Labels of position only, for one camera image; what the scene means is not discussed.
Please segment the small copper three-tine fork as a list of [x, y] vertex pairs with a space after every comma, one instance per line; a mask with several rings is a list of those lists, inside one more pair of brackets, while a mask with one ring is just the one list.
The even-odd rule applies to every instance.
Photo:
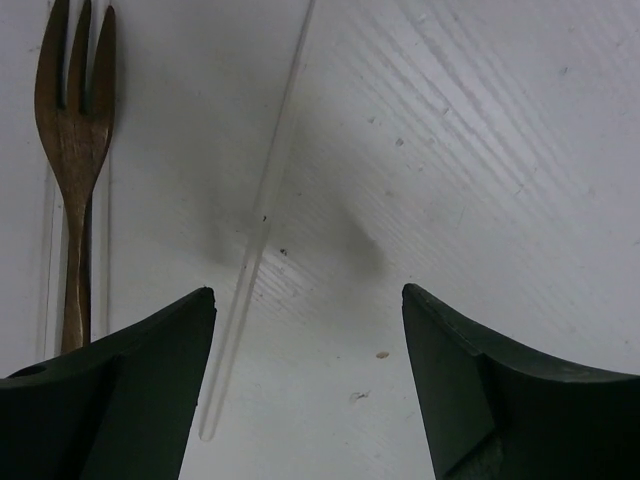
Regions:
[[35, 79], [36, 126], [68, 225], [62, 353], [82, 348], [91, 339], [91, 203], [115, 122], [115, 10], [107, 8], [94, 50], [89, 48], [91, 14], [92, 4], [86, 1], [68, 48], [69, 4], [54, 2]]

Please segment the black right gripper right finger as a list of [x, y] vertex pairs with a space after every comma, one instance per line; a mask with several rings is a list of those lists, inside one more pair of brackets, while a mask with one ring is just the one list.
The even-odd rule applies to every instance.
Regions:
[[563, 360], [402, 291], [408, 354], [439, 479], [635, 479], [639, 379]]

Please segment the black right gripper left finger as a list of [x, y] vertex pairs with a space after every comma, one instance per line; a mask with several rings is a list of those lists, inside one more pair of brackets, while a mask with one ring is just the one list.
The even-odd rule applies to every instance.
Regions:
[[202, 287], [2, 379], [2, 478], [178, 478], [215, 319]]

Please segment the clear chopstick left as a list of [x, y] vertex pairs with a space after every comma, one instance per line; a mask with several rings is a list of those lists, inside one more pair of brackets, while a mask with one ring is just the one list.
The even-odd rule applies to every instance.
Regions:
[[43, 243], [42, 243], [42, 318], [39, 325], [39, 354], [42, 360], [47, 356], [47, 328], [48, 328], [48, 303], [49, 282], [51, 272], [51, 249], [54, 222], [55, 187], [53, 173], [49, 167], [45, 171], [45, 197], [43, 216]]

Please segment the clear chopstick under knife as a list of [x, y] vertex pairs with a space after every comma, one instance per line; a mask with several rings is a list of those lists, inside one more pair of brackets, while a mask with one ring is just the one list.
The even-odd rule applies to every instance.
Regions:
[[283, 101], [257, 189], [252, 210], [251, 229], [232, 302], [227, 316], [218, 322], [214, 329], [212, 353], [207, 367], [209, 387], [204, 399], [199, 403], [201, 418], [198, 434], [203, 442], [209, 442], [214, 438], [219, 424], [235, 357], [276, 211], [280, 187], [289, 161], [300, 108], [300, 102], [296, 99], [296, 90], [307, 69], [307, 57], [311, 51], [308, 37], [313, 32], [315, 9], [316, 3], [311, 1], [304, 17]]

